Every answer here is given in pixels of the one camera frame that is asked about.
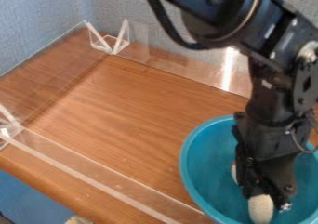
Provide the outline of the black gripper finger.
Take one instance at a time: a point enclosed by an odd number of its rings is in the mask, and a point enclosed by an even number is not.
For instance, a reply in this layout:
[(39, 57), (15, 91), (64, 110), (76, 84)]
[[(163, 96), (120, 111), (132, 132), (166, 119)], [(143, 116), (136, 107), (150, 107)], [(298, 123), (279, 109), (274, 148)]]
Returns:
[(291, 209), (291, 197), (297, 194), (294, 160), (297, 155), (286, 155), (259, 163), (262, 176), (267, 181), (266, 192), (278, 210)]
[(261, 187), (258, 163), (251, 157), (236, 157), (236, 179), (246, 199), (265, 193)]

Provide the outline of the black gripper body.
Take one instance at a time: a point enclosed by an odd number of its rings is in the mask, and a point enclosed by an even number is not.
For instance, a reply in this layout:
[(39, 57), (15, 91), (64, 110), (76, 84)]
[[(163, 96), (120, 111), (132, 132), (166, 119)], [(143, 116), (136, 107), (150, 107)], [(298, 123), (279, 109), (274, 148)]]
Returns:
[(295, 117), (285, 124), (263, 124), (246, 112), (236, 112), (234, 119), (236, 166), (265, 165), (266, 162), (278, 164), (301, 152), (313, 153), (307, 148), (313, 124), (306, 115)]

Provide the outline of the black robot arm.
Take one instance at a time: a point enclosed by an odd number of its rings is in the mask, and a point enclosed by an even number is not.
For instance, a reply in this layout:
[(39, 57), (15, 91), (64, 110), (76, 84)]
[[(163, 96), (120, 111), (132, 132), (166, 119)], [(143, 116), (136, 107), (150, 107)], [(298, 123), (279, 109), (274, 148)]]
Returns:
[(235, 113), (236, 179), (246, 199), (291, 208), (295, 157), (318, 129), (318, 27), (283, 0), (147, 0), (171, 40), (231, 46), (248, 59), (251, 98)]

